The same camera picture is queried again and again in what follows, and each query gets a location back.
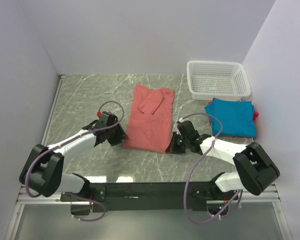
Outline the salmon pink t-shirt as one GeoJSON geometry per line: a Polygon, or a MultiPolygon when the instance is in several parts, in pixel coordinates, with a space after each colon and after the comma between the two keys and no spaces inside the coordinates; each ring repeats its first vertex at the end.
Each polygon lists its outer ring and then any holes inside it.
{"type": "Polygon", "coordinates": [[[136,84],[123,146],[164,153],[171,142],[175,92],[136,84]]]}

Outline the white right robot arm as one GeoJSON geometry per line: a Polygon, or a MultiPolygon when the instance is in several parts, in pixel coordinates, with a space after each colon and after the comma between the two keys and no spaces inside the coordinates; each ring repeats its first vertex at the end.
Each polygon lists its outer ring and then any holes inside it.
{"type": "Polygon", "coordinates": [[[208,182],[192,186],[190,194],[194,198],[221,200],[237,190],[246,190],[259,196],[281,174],[270,156],[256,142],[238,144],[216,139],[209,134],[199,134],[189,120],[179,123],[177,129],[172,133],[165,150],[167,154],[184,154],[190,150],[235,166],[233,172],[221,172],[208,182]]]}

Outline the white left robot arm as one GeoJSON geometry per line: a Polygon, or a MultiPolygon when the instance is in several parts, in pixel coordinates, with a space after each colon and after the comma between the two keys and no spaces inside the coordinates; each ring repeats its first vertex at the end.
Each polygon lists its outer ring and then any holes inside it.
{"type": "Polygon", "coordinates": [[[65,192],[72,193],[78,201],[90,197],[93,193],[91,182],[77,173],[65,174],[64,167],[80,153],[105,141],[115,146],[128,139],[115,114],[103,111],[97,115],[98,119],[59,143],[35,145],[20,173],[19,182],[39,196],[50,197],[56,192],[65,192]]]}

